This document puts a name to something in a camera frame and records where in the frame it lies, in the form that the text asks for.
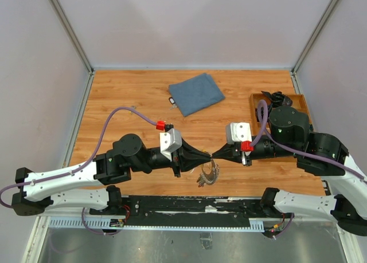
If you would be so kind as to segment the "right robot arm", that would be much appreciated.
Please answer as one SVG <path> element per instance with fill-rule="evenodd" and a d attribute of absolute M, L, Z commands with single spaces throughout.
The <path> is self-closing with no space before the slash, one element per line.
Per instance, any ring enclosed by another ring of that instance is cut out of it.
<path fill-rule="evenodd" d="M 366 175 L 348 149 L 335 136 L 312 130 L 309 117 L 290 106 L 267 110 L 260 101 L 257 113 L 261 129 L 256 136 L 246 133 L 241 123 L 226 127 L 227 142 L 214 152 L 214 159 L 251 166 L 252 161 L 292 156 L 296 166 L 320 177 L 336 189 L 331 195 L 295 194 L 267 187 L 260 200 L 266 217 L 308 215 L 335 222 L 345 231 L 366 236 Z"/>

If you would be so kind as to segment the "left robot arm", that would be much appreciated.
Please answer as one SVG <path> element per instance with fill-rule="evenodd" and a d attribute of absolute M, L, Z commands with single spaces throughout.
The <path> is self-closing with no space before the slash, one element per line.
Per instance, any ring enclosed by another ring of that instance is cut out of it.
<path fill-rule="evenodd" d="M 210 160 L 209 154 L 187 144 L 175 130 L 161 133 L 160 145 L 153 148 L 147 148 L 138 135 L 126 134 L 90 162 L 48 172 L 19 168 L 15 175 L 19 191 L 13 194 L 11 207 L 19 216 L 73 207 L 115 215 L 128 208 L 117 184 L 131 180 L 132 172 L 150 174 L 170 168 L 179 177 Z"/>

